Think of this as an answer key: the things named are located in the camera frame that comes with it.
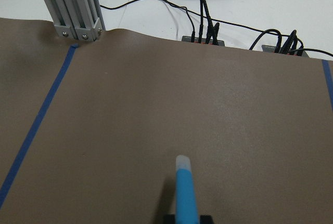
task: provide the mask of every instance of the metal frame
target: metal frame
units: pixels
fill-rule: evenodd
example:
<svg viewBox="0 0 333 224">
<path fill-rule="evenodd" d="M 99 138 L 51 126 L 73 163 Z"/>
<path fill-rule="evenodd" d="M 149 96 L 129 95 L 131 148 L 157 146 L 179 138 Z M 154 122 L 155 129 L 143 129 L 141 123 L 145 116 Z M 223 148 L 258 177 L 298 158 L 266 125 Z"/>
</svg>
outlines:
<svg viewBox="0 0 333 224">
<path fill-rule="evenodd" d="M 105 30 L 98 0 L 44 0 L 60 36 L 95 41 Z"/>
</svg>

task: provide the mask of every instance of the blue line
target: blue line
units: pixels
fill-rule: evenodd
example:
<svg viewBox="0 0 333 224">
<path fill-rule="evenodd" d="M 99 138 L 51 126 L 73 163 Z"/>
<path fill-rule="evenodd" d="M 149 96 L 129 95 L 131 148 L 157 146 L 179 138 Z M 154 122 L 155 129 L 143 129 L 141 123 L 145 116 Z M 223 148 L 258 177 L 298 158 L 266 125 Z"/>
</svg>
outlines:
<svg viewBox="0 0 333 224">
<path fill-rule="evenodd" d="M 27 154 L 27 151 L 30 147 L 30 144 L 32 143 L 37 131 L 38 131 L 38 128 L 40 127 L 42 121 L 43 121 L 43 118 L 47 112 L 47 109 L 48 107 L 50 106 L 51 102 L 52 102 L 52 99 L 54 97 L 54 95 L 56 94 L 57 92 L 57 89 L 63 79 L 63 77 L 65 76 L 66 72 L 67 72 L 67 69 L 72 61 L 72 58 L 73 58 L 73 55 L 75 53 L 75 49 L 78 47 L 78 44 L 74 44 L 74 45 L 71 45 L 68 52 L 67 52 L 67 55 L 66 55 L 66 58 L 62 64 L 62 67 L 60 68 L 60 71 L 56 77 L 56 79 L 54 80 L 48 94 L 46 95 L 46 98 L 44 99 L 44 102 L 35 118 L 35 120 L 33 121 L 33 124 L 31 125 L 30 127 L 30 130 L 27 134 L 27 136 L 25 137 L 25 140 L 19 150 L 19 152 L 17 153 L 16 155 L 16 158 L 7 174 L 7 177 L 4 181 L 4 183 L 2 184 L 1 186 L 1 189 L 0 189 L 0 209 L 2 207 L 2 205 L 4 204 L 5 202 L 5 199 L 6 199 L 6 196 L 9 192 L 9 189 L 16 177 L 16 174 L 18 172 L 18 170 L 20 169 L 20 166 L 23 162 L 23 159 L 25 157 L 25 155 Z"/>
<path fill-rule="evenodd" d="M 324 73 L 325 73 L 325 78 L 326 78 L 328 94 L 329 94 L 329 98 L 331 100 L 331 107 L 332 107 L 332 111 L 333 111 L 333 79 L 332 79 L 332 74 L 331 74 L 331 70 L 329 68 L 328 61 L 327 60 L 322 60 L 322 63 L 323 63 L 323 68 L 324 68 Z"/>
</svg>

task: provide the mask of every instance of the brown paper sheet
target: brown paper sheet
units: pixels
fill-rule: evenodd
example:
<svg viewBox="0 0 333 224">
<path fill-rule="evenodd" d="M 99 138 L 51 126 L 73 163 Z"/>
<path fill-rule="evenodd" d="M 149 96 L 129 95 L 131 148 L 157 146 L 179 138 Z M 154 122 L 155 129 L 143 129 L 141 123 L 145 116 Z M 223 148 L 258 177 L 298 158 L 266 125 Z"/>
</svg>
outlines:
<svg viewBox="0 0 333 224">
<path fill-rule="evenodd" d="M 1 183 L 73 43 L 10 25 Z M 331 223 L 332 126 L 320 60 L 109 31 L 76 50 L 0 223 L 162 223 L 178 154 L 215 223 Z"/>
</svg>

